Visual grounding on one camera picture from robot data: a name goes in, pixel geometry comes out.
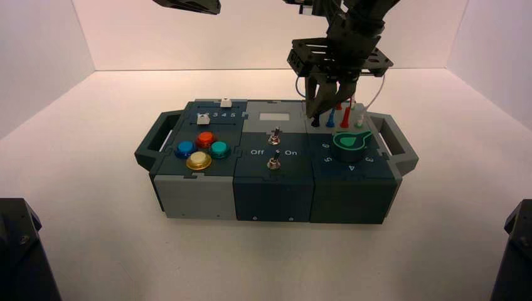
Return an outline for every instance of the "gray panel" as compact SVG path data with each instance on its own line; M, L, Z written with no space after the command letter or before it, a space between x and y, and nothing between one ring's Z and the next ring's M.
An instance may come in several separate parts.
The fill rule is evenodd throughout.
M261 113L289 114L290 120L260 120ZM247 120L244 121L244 133L268 133L271 134L275 127L279 126L281 132L306 133L305 119L301 110L301 102L282 101L252 101L247 103Z
M233 177L156 175L155 187L168 218L236 219Z

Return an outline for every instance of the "white label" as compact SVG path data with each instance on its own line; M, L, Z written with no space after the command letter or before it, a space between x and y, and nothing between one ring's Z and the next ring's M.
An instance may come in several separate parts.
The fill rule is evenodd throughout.
M259 120L266 121L289 121L290 114L288 113L260 113L258 116Z

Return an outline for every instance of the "white backdrop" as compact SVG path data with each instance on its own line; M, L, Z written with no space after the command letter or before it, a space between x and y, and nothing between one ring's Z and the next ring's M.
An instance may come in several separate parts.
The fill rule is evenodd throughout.
M282 0L221 0L211 16L151 0L73 0L97 70L289 68L291 41L324 18ZM399 68L443 68L467 0L402 0L379 44Z
M470 0L449 69L532 129L532 1Z
M70 0L0 0L0 138L93 71Z

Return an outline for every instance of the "green knob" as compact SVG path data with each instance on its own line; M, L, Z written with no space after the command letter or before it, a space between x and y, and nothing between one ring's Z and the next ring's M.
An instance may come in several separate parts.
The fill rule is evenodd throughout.
M362 133L340 132L332 137L332 156L343 162L357 162L362 159L373 134L368 130Z

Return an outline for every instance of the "screw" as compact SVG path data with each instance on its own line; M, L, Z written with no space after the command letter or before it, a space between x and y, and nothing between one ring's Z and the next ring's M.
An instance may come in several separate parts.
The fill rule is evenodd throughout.
M20 239L18 240L19 245L25 245L29 241L28 235L20 236Z

